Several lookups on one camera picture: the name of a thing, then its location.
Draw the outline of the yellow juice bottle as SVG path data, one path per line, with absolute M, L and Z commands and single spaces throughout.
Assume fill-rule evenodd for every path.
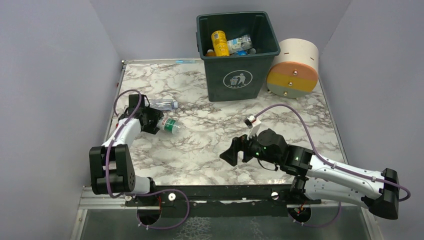
M 217 30 L 211 34 L 211 41 L 215 55 L 217 57 L 229 57 L 230 51 L 228 48 L 226 34 L 222 30 Z

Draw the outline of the orange label bottle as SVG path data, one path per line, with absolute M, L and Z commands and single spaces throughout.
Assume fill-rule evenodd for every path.
M 213 49 L 208 49 L 207 52 L 206 52 L 206 54 L 205 54 L 205 56 L 206 57 L 215 57 L 216 56 L 216 53 L 215 53 L 215 51 Z

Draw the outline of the clear bottle blue label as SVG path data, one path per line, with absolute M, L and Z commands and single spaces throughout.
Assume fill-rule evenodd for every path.
M 250 48 L 250 49 L 247 49 L 247 50 L 237 51 L 235 54 L 237 56 L 246 56 L 246 55 L 255 55 L 256 53 L 257 53 L 257 51 L 256 51 L 255 48 Z

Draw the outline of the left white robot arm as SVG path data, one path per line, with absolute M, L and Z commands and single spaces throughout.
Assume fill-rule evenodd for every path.
M 117 127 L 100 146 L 89 151 L 91 189 L 95 195 L 117 198 L 123 194 L 145 195 L 151 192 L 153 180 L 137 176 L 130 147 L 142 132 L 155 135 L 160 129 L 163 112 L 150 106 L 146 95 L 135 91 L 128 107 L 118 118 Z

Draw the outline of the clear bottle green white label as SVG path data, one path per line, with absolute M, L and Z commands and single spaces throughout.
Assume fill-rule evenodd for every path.
M 157 127 L 167 133 L 173 135 L 180 133 L 183 130 L 183 125 L 171 117 L 164 116 L 159 119 Z

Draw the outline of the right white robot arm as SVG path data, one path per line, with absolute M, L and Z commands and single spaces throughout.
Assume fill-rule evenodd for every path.
M 234 137 L 219 157 L 234 167 L 239 152 L 244 163 L 256 158 L 294 176 L 290 191 L 300 198 L 354 204 L 387 220 L 399 217 L 399 178 L 393 169 L 374 171 L 330 159 L 322 161 L 312 150 L 286 143 L 271 129 L 252 137 Z

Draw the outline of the small clear water bottle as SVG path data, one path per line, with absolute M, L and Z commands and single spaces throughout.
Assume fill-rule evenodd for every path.
M 179 108 L 179 103 L 174 99 L 150 99 L 149 106 L 160 111 L 173 111 Z

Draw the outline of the clear square jasmine bottle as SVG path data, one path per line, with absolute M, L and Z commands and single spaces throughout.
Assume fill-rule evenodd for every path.
M 253 48 L 253 42 L 249 34 L 231 39 L 227 41 L 227 46 L 230 54 L 239 51 L 245 51 Z

